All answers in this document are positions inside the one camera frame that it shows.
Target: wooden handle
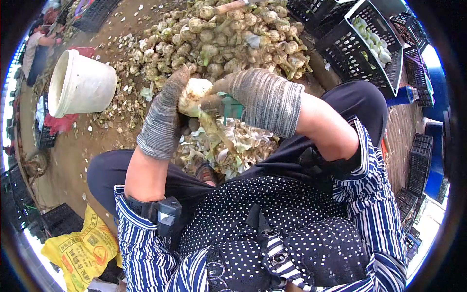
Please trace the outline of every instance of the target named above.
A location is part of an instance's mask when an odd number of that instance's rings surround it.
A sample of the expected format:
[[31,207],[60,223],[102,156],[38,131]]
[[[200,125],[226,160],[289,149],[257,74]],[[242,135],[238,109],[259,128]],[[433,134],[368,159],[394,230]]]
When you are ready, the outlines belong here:
[[245,7],[246,6],[246,1],[244,0],[239,0],[239,1],[234,1],[234,2],[230,2],[230,3],[227,3],[227,4],[223,4],[221,6],[217,6],[214,8],[214,13],[216,15],[221,15],[221,14],[224,14],[228,11],[232,11],[232,10],[236,10],[236,9],[239,9],[239,8],[242,8],[242,7]]

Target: white bucket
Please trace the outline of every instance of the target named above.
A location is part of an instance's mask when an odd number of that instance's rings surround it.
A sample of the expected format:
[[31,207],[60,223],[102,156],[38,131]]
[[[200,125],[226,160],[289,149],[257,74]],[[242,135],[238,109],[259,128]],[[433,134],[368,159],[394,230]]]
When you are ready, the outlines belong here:
[[49,113],[96,113],[105,110],[115,94],[115,69],[86,58],[77,50],[66,50],[55,65],[49,86]]

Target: hand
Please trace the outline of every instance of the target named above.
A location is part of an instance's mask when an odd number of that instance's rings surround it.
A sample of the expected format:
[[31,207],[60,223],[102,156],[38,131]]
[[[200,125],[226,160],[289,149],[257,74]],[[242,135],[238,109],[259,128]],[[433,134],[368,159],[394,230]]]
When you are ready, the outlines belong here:
[[137,142],[144,154],[155,159],[171,159],[182,133],[189,135],[199,128],[197,120],[177,112],[178,98],[190,79],[184,66],[170,76],[151,104]]
[[[295,134],[304,86],[287,81],[266,69],[248,69],[228,74],[214,82],[212,93],[225,92],[244,106],[241,120],[281,137]],[[220,100],[201,107],[220,108]]]

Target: soil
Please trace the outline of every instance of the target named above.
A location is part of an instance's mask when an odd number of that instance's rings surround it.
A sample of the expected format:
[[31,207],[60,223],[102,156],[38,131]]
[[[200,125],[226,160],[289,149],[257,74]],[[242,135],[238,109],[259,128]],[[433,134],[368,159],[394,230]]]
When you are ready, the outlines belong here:
[[[95,56],[100,56],[99,61],[103,63],[116,62],[124,57],[125,51],[108,48],[109,37],[113,40],[116,36],[125,36],[129,33],[141,34],[142,30],[158,23],[163,13],[176,7],[183,9],[181,3],[182,1],[162,3],[154,0],[123,0],[102,25],[100,32],[96,34],[80,32],[70,44],[66,44],[66,48],[72,45],[94,47],[96,48]],[[141,4],[144,8],[138,11]],[[145,15],[150,16],[151,20],[141,20],[139,23],[138,19]],[[313,62],[310,62],[314,73],[307,74],[300,82],[306,85],[306,92],[321,96],[325,90],[334,87],[339,81],[336,80],[332,71],[324,69],[322,58],[320,56],[316,58],[318,59],[313,59]],[[323,84],[318,80],[327,80],[327,83]],[[144,82],[141,77],[135,78],[135,83],[135,92],[139,92],[143,86],[149,87],[149,83]],[[34,125],[33,112],[35,112],[36,103],[37,96],[32,93],[29,87],[23,85],[21,92],[21,136],[23,149],[29,153],[35,149],[32,126]],[[420,131],[419,128],[422,125],[420,113],[419,108],[408,105],[397,106],[390,111],[388,125],[390,156],[387,165],[389,179],[395,192],[405,185],[407,177],[406,157],[413,136],[416,131]],[[87,187],[86,168],[93,157],[102,152],[134,148],[141,123],[138,123],[134,129],[130,129],[125,122],[116,122],[113,128],[106,129],[99,127],[93,121],[92,114],[80,114],[76,124],[76,128],[72,131],[58,135],[55,147],[50,149],[50,167],[42,177],[36,179],[33,189],[44,211],[67,203],[77,214],[84,216],[86,205],[90,204],[110,230],[116,234],[117,227],[114,218],[96,201]],[[88,131],[88,126],[92,126],[92,132]],[[123,133],[117,132],[118,127],[123,128]]]

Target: foot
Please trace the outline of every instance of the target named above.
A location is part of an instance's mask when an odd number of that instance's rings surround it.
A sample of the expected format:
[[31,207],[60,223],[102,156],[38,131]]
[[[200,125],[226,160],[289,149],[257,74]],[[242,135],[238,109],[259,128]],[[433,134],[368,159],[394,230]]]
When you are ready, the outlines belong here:
[[204,161],[195,171],[195,177],[202,182],[207,183],[208,185],[218,186],[219,179],[217,178],[216,172],[212,167],[209,165],[209,162]]

